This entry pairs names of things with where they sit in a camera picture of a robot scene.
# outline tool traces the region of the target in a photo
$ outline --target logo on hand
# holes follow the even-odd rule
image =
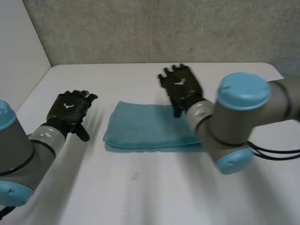
[[[184,85],[184,82],[186,81],[186,79],[181,79],[181,81],[179,83],[174,83],[174,84],[177,84],[177,85]]]
[[[71,107],[73,107],[74,105],[66,105],[66,103],[64,103],[64,107],[66,108],[66,109],[68,109],[68,108],[71,108]]]

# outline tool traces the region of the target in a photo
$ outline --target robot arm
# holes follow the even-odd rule
[[[87,91],[60,94],[47,122],[29,137],[15,112],[6,102],[0,102],[0,205],[17,207],[29,200],[63,148],[68,133],[89,140],[81,123],[96,98]]]
[[[167,77],[159,75],[159,79],[171,99],[174,115],[186,111],[201,143],[223,174],[236,173],[253,160],[248,142],[253,128],[300,119],[300,79],[267,82],[252,74],[231,74],[222,80],[213,104],[203,98],[202,88],[187,66],[172,68],[165,69]]]

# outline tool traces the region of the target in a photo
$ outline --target white tabletop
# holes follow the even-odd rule
[[[300,160],[256,158],[243,172],[222,175],[207,153],[112,153],[102,141],[119,101],[168,104],[157,74],[172,63],[60,65],[53,67],[17,112],[33,132],[57,95],[88,90],[99,98],[85,119],[88,143],[69,135],[67,144],[30,201],[5,217],[22,225],[292,225],[300,221]],[[220,80],[233,72],[281,79],[265,63],[187,63],[215,100]],[[256,128],[263,147],[297,149],[294,121]]]

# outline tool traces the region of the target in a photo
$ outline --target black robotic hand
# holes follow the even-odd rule
[[[65,137],[70,132],[77,134],[82,141],[87,142],[90,136],[81,123],[96,98],[97,95],[86,90],[66,91],[58,95],[47,115],[47,122],[43,125],[58,129]]]
[[[202,88],[189,67],[173,65],[173,71],[164,68],[167,77],[158,75],[160,84],[166,89],[173,105],[174,117],[179,118],[181,111],[187,111],[193,104],[205,100]]]

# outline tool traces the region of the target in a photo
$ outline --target blue towel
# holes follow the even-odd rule
[[[119,102],[103,137],[107,151],[204,151],[185,115],[173,117],[171,105]]]

